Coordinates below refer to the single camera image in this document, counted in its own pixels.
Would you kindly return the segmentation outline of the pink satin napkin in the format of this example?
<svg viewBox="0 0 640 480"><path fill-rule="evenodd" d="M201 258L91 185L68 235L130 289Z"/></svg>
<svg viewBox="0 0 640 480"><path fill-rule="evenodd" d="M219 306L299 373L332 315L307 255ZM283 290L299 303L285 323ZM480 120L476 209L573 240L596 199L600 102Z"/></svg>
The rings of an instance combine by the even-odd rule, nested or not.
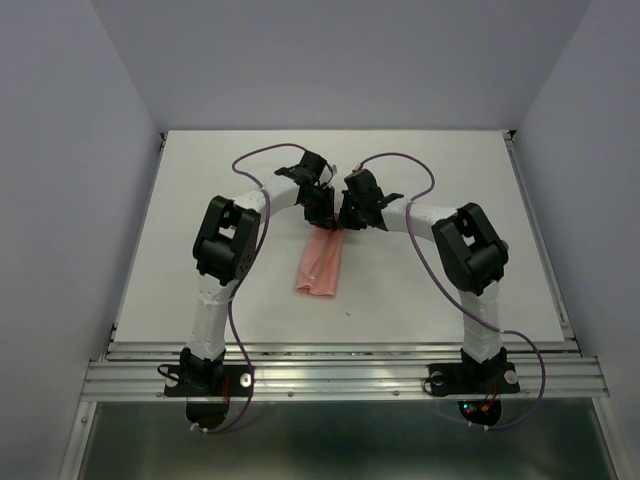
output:
<svg viewBox="0 0 640 480"><path fill-rule="evenodd" d="M337 293L346 231L313 227L301 256L296 291L301 294L334 297Z"/></svg>

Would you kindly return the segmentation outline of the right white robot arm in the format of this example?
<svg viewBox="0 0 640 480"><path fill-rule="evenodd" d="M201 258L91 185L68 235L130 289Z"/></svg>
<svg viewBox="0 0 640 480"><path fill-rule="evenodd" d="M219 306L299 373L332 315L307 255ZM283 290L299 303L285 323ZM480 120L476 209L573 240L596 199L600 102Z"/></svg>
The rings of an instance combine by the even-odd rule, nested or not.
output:
<svg viewBox="0 0 640 480"><path fill-rule="evenodd" d="M345 184L341 226L406 233L415 249L420 239L434 243L441 268L457 290L452 295L424 254L418 254L436 287L462 313L464 323L461 361L431 365L429 392L445 396L456 388L471 393L493 385L507 361L497 297L509 254L483 209L475 203L457 209L418 205L398 193L386 195L367 169L348 175Z"/></svg>

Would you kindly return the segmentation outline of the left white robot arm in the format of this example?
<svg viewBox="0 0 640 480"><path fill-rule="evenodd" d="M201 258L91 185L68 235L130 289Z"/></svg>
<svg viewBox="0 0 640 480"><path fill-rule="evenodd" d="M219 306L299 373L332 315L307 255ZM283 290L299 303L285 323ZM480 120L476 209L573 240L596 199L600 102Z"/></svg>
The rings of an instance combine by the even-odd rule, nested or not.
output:
<svg viewBox="0 0 640 480"><path fill-rule="evenodd" d="M335 189L322 179L330 170L323 157L304 149L297 164L277 169L255 190L209 202L192 249L199 274L194 325L177 370L168 375L189 395L222 391L228 305L253 266L271 217L300 206L309 224L337 229Z"/></svg>

